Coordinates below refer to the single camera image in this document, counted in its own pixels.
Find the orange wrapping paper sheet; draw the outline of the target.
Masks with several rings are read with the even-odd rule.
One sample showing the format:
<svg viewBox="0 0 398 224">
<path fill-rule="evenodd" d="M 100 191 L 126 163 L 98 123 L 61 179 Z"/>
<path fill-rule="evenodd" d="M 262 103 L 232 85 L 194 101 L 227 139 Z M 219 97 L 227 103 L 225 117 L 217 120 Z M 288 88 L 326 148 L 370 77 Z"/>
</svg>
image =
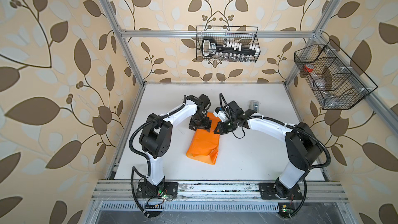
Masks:
<svg viewBox="0 0 398 224">
<path fill-rule="evenodd" d="M 186 156 L 199 162 L 215 165 L 219 152 L 220 135 L 215 134 L 214 131 L 220 119 L 213 113 L 208 113 L 207 116 L 211 120 L 210 131 L 197 130 L 195 132 Z"/>
</svg>

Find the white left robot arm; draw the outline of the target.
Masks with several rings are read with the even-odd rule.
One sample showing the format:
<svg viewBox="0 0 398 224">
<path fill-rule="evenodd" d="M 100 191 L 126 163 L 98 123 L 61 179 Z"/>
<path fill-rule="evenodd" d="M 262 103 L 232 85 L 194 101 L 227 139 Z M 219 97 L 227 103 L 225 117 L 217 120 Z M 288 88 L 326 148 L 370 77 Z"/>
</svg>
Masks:
<svg viewBox="0 0 398 224">
<path fill-rule="evenodd" d="M 143 150 L 139 154 L 146 157 L 148 164 L 146 183 L 153 187 L 161 187 L 164 184 L 162 157 L 170 148 L 174 126 L 190 119 L 190 130 L 210 131 L 211 120 L 207 116 L 210 106 L 211 102 L 207 95 L 201 94 L 199 97 L 189 95 L 184 97 L 180 106 L 170 112 L 148 116 L 142 125 L 139 138 Z"/>
</svg>

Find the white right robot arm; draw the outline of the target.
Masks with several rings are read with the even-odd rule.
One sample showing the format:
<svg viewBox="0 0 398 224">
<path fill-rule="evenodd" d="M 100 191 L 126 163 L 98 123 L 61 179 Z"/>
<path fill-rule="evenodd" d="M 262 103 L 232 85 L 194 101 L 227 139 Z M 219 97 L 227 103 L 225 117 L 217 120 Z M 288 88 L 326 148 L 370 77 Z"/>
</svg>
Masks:
<svg viewBox="0 0 398 224">
<path fill-rule="evenodd" d="M 289 162 L 276 179 L 273 188 L 273 193 L 280 199 L 288 198 L 293 188 L 311 170 L 326 168 L 331 163 L 331 155 L 326 146 L 303 122 L 289 124 L 251 109 L 243 111 L 234 101 L 216 108 L 214 115 L 220 119 L 215 134 L 224 135 L 238 128 L 246 128 L 260 131 L 285 143 Z"/>
</svg>

